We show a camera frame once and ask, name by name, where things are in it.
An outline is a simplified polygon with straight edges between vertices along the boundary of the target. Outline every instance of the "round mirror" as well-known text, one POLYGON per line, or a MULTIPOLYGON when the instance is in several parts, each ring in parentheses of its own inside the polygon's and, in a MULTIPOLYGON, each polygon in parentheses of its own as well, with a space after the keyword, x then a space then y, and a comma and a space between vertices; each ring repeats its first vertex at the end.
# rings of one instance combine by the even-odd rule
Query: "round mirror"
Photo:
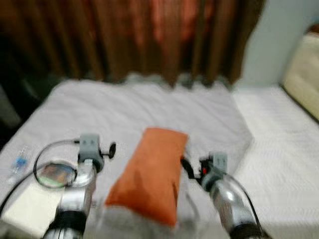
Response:
POLYGON ((38 182, 47 188, 63 188, 72 184, 76 170, 67 163, 50 163, 37 172, 38 182))

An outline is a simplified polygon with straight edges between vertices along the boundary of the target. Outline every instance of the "cream headboard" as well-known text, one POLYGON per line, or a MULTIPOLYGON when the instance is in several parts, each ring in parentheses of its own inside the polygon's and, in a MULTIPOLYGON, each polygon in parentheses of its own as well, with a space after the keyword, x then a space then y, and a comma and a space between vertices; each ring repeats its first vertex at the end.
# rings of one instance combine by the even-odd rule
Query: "cream headboard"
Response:
POLYGON ((284 79, 284 89, 319 120, 319 24, 303 37, 284 79))

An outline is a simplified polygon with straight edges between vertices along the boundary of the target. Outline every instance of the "orange pillow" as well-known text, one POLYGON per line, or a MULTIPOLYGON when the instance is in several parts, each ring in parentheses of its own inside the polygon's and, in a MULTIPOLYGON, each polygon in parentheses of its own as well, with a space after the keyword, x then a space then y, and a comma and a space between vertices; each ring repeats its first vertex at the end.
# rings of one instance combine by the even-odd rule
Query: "orange pillow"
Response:
POLYGON ((175 226, 180 159, 186 142, 187 134, 147 128, 105 205, 124 206, 147 218, 175 226))

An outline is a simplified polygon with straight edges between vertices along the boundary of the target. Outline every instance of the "wire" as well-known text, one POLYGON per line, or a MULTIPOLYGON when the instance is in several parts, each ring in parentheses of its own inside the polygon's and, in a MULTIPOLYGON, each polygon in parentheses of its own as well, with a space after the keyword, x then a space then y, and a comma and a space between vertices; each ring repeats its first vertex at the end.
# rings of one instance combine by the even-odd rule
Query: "wire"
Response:
POLYGON ((50 187, 50 186, 48 186, 48 185, 42 183, 42 182, 40 181, 38 175, 37 175, 37 170, 39 169, 39 168, 37 168, 37 164, 38 164, 38 161, 39 161, 39 158, 41 157, 41 155, 42 155, 44 152, 46 152, 50 147, 52 147, 52 146, 58 146, 58 145, 60 145, 60 144, 63 145, 63 144, 68 144, 68 143, 79 143, 79 142, 80 142, 80 141, 79 141, 78 139, 65 139, 65 140, 60 140, 60 141, 56 141, 56 142, 50 143, 50 144, 48 144, 46 147, 44 147, 44 148, 40 151, 40 153, 38 154, 38 156, 36 157, 35 162, 34 162, 34 165, 33 165, 33 174, 34 174, 34 177, 35 177, 36 181, 37 181, 40 185, 42 185, 42 186, 44 186, 44 187, 46 187, 46 188, 64 188, 66 185, 61 185, 61 186, 59 186, 59 187, 50 187))
POLYGON ((44 185, 38 178, 37 176, 37 170, 38 169, 41 169, 41 168, 44 168, 45 166, 48 166, 49 164, 51 164, 52 162, 48 162, 48 163, 43 163, 43 164, 40 164, 40 166, 37 166, 38 164, 38 161, 39 161, 39 158, 40 156, 45 152, 47 151, 50 147, 52 146, 57 146, 59 144, 68 144, 68 143, 79 143, 80 141, 78 139, 67 139, 67 140, 60 140, 60 141, 56 141, 56 142, 53 142, 53 143, 50 143, 48 144, 46 147, 44 147, 40 153, 37 155, 36 159, 35 159, 35 162, 34 162, 34 165, 33 165, 33 170, 31 170, 30 172, 28 172, 23 178, 21 178, 13 187, 12 189, 10 190, 10 192, 7 194, 7 196, 5 197, 5 199, 3 200, 3 202, 1 203, 1 206, 0 206, 0 217, 2 215, 2 212, 3 212, 3 209, 6 205, 6 203, 8 202, 8 200, 10 199, 11 195, 14 193, 14 191, 18 188, 18 186, 20 186, 20 184, 25 180, 27 179, 29 176, 31 176, 32 174, 34 175, 36 181, 41 184, 42 186, 44 187, 47 187, 47 188, 50 188, 48 185, 44 185))
POLYGON ((250 205, 250 207, 251 207, 251 210, 252 210, 252 212, 253 212, 253 214, 254 214, 255 221, 256 221, 256 224, 257 224, 257 226, 258 226, 258 228, 259 228, 259 231, 260 231, 260 233, 261 233, 261 236, 263 237, 263 236, 264 236, 264 231, 263 231, 263 229, 262 229, 262 227, 261 227, 261 225, 260 225, 260 222, 259 222, 257 213, 256 213, 255 208, 254 208, 254 205, 253 205, 253 203, 252 203, 252 201, 251 201, 251 199, 250 199, 250 197, 249 197, 249 195, 248 195, 246 189, 245 189, 245 188, 240 184, 240 182, 238 182, 238 180, 235 179, 233 176, 231 176, 231 175, 229 175, 228 173, 225 173, 225 172, 219 170, 219 169, 216 168, 216 167, 213 167, 213 169, 214 169, 215 171, 217 171, 217 172, 219 172, 219 173, 225 175, 226 177, 230 178, 230 179, 243 191, 243 193, 245 194, 245 196, 246 196, 246 198, 247 198, 247 200, 248 200, 248 202, 249 202, 249 205, 250 205))
MULTIPOLYGON (((40 168, 44 168, 45 166, 49 165, 50 163, 43 163, 41 164, 38 169, 40 168)), ((27 175, 25 175, 23 178, 21 178, 11 189, 11 191, 7 194, 7 196, 5 197, 5 199, 3 200, 3 202, 1 203, 0 206, 0 217, 2 215, 3 209, 6 205, 6 203, 8 202, 9 198, 11 197, 12 193, 17 189, 17 187, 28 177, 30 177, 33 174, 33 170, 31 170, 30 172, 27 173, 27 175)))

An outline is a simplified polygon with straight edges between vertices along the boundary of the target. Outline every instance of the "brown curtain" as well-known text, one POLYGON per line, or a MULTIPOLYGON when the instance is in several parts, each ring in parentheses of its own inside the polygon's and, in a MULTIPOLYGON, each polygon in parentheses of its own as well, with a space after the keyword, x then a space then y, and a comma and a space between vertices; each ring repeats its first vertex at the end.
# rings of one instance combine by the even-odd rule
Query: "brown curtain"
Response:
POLYGON ((1 37, 21 74, 121 81, 241 75, 264 0, 1 0, 1 37))

